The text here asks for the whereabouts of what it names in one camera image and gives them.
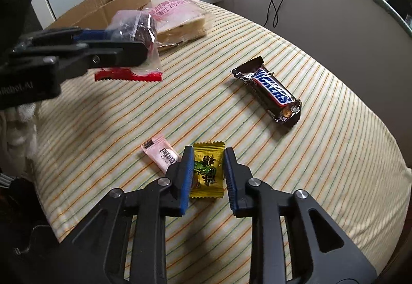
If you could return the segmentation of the white gloved left hand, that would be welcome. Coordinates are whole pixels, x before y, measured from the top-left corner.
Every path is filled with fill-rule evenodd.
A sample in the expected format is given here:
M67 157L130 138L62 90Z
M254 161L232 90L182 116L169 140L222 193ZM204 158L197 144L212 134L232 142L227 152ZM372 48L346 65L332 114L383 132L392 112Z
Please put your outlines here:
M1 170L10 177L33 180L31 163L36 156L38 104L1 110Z

